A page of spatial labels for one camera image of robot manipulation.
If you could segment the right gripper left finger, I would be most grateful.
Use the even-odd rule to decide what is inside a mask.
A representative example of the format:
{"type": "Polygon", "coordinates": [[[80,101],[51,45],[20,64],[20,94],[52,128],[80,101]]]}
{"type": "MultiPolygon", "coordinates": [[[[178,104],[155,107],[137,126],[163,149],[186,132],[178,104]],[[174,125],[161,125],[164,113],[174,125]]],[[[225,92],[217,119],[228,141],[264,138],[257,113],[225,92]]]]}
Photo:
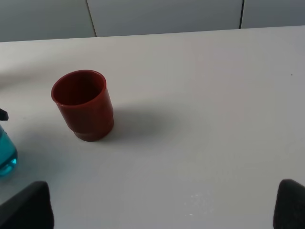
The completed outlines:
{"type": "Polygon", "coordinates": [[[54,214],[47,182],[35,181],[0,205],[2,229],[53,229],[54,214]]]}

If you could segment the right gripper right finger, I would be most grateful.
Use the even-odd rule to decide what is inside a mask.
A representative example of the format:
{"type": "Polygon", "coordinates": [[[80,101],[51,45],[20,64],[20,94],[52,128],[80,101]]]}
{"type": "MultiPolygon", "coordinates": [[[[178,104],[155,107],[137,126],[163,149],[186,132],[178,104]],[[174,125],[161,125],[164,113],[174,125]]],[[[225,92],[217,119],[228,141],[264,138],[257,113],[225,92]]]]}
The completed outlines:
{"type": "Polygon", "coordinates": [[[273,228],[303,229],[305,227],[305,187],[292,179],[280,182],[275,210],[273,228]]]}

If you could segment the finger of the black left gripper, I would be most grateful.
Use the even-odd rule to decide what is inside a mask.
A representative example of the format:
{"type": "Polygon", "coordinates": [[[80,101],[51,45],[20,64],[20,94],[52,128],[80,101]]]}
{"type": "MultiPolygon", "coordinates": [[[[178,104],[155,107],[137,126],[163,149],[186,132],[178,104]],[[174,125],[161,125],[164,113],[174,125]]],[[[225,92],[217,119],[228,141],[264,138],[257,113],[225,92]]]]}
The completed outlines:
{"type": "Polygon", "coordinates": [[[8,119],[9,119],[8,113],[5,110],[0,109],[0,120],[8,121],[8,119]]]}

